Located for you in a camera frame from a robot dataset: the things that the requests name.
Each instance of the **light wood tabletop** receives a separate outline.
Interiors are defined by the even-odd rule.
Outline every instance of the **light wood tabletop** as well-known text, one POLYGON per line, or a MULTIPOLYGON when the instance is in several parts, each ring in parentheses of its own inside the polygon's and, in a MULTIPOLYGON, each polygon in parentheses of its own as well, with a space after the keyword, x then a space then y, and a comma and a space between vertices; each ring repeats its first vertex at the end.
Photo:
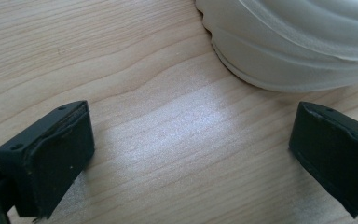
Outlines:
POLYGON ((77 100, 95 155, 40 223, 358 223, 288 150, 300 101, 358 120, 358 85, 241 81, 194 0, 0 1, 0 146, 77 100))

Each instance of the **screw hole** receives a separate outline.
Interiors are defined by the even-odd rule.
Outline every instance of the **screw hole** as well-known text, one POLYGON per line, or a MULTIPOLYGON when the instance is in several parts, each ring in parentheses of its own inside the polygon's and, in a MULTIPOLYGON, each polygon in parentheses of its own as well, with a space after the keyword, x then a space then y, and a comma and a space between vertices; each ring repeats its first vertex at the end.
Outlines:
POLYGON ((11 147, 10 150, 12 150, 12 151, 18 150, 18 149, 22 148, 23 146, 24 146, 23 144, 18 143, 16 146, 11 147))

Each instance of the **cream-colored object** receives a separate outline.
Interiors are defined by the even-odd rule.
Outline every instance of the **cream-colored object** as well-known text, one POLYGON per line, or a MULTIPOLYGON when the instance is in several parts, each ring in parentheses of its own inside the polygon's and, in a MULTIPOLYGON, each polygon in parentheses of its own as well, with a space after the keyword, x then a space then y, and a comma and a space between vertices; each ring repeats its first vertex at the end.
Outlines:
POLYGON ((358 0, 197 0, 222 62, 273 91, 358 83, 358 0))

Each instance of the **white vase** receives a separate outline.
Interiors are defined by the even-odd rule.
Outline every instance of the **white vase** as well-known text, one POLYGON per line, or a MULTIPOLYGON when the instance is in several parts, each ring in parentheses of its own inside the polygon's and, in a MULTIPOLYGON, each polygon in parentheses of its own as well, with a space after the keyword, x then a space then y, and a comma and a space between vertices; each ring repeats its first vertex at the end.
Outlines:
POLYGON ((358 83, 358 0, 197 0, 235 75, 273 91, 358 83))

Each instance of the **black object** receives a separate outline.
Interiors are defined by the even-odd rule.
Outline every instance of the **black object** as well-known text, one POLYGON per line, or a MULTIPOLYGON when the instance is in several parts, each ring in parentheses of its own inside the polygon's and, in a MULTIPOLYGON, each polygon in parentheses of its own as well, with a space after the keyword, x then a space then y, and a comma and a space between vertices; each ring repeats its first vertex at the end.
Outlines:
POLYGON ((358 121, 331 108, 301 102, 290 139, 301 165, 358 216, 358 121))
POLYGON ((49 218, 93 153, 86 101, 58 107, 0 146, 0 223, 13 205, 20 217, 49 218))

